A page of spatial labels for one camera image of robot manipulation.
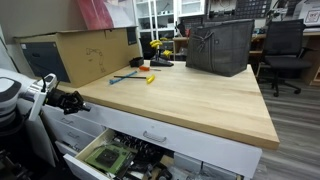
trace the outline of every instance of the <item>wooden floor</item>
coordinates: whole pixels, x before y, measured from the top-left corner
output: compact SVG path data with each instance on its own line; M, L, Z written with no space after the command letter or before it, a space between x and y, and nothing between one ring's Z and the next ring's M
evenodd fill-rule
M260 85L280 146L263 149L254 180L320 179L320 87L292 84L302 88L301 94L281 86L277 98L270 85Z

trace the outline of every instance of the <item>black office chair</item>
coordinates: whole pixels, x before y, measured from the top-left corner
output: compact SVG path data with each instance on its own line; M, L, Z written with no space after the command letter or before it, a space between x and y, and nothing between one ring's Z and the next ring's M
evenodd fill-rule
M279 84L296 89L295 94L300 94L301 89L279 79L279 72L288 70L302 70L311 66L311 63L301 60L307 50L302 48L303 20L271 22L268 26L267 37L262 51L263 61L270 65L274 72L272 88L279 96Z

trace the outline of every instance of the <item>open drawer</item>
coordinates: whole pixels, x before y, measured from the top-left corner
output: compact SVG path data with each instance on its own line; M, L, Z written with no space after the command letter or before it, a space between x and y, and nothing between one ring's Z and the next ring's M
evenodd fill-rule
M100 134L95 140L93 140L87 147L85 147L75 157L72 157L69 154L64 155L63 157L66 160L72 173L78 178L84 179L84 180L112 179L112 178L109 178L108 175L103 174L102 172L86 164L84 160L93 152L95 148L101 146L104 142L111 140L113 136L114 136L114 131L111 129L106 129L102 134Z

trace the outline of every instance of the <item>storage drawer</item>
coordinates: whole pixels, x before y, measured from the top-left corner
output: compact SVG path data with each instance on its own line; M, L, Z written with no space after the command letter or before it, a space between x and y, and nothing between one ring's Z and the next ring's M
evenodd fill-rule
M77 114L64 115L61 109L57 109L51 106L44 106L43 111L50 120L56 120L61 123L67 124L71 127L74 127L75 129L79 129L95 137L99 136L105 129L103 126L95 123L94 118L92 118L92 120L89 120L79 117L77 116Z
M104 144L105 141L111 140L114 136L114 131L107 129L100 136L98 136L94 141L92 141L86 148L84 148L75 157L69 154L64 155L69 168L72 173L80 179L83 180L110 180L108 175L94 169L93 167L87 165L84 160L94 151L95 148Z
M253 177L262 155L260 148L247 144L99 105L92 107L99 124L247 177Z
M72 157L74 157L78 154L78 152L76 150L72 149L71 147L69 147L59 141L56 141L55 144L62 154L69 154Z
M52 128L57 140L64 141L77 149L83 149L95 138L60 121L49 120L48 124Z

